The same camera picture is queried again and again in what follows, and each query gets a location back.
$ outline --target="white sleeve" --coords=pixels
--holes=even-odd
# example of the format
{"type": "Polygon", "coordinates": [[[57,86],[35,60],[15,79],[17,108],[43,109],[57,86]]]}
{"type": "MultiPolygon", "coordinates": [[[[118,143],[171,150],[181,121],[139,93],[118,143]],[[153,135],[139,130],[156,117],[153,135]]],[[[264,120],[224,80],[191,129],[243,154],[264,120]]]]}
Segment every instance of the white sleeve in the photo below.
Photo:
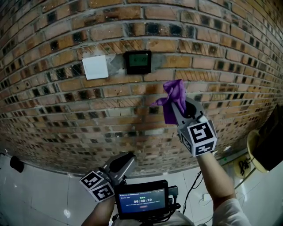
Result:
{"type": "Polygon", "coordinates": [[[214,211],[212,225],[251,226],[237,199],[226,200],[214,211]]]}

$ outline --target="human arm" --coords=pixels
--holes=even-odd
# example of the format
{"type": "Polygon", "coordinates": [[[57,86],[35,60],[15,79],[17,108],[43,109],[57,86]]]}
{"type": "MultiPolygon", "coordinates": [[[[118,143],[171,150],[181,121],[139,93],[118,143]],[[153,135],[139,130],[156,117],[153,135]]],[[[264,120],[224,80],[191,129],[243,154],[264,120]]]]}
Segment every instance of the human arm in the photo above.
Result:
{"type": "Polygon", "coordinates": [[[98,203],[81,226],[108,226],[114,210],[115,197],[98,203]]]}
{"type": "Polygon", "coordinates": [[[215,157],[211,153],[205,153],[198,156],[197,159],[205,186],[213,201],[213,209],[216,210],[228,199],[236,198],[232,180],[215,157]]]}

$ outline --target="black thermostat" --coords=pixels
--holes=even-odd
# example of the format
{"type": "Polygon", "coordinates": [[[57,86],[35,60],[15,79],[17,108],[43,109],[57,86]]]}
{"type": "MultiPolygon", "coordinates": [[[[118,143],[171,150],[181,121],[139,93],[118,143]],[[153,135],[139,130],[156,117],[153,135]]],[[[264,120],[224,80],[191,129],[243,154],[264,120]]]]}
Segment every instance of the black thermostat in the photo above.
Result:
{"type": "Polygon", "coordinates": [[[124,53],[128,75],[151,72],[151,51],[131,51],[124,53]]]}

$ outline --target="display screen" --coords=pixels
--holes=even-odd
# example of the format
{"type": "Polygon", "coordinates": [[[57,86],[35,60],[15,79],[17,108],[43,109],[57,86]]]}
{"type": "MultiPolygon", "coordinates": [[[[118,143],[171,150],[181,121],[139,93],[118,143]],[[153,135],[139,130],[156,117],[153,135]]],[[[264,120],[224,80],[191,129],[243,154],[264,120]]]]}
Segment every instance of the display screen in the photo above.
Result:
{"type": "Polygon", "coordinates": [[[119,194],[123,213],[135,213],[165,208],[164,189],[150,192],[119,194]]]}
{"type": "Polygon", "coordinates": [[[130,54],[129,60],[130,60],[130,67],[136,67],[136,66],[146,66],[147,65],[147,59],[148,54],[130,54]]]}

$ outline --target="white light switch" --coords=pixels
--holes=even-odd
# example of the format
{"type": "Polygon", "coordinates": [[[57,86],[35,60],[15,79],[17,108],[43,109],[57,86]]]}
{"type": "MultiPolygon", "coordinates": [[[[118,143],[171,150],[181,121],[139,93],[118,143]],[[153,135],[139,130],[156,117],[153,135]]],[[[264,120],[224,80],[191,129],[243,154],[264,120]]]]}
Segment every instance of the white light switch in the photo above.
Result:
{"type": "Polygon", "coordinates": [[[108,77],[105,55],[85,58],[83,59],[83,66],[87,80],[108,77]]]}

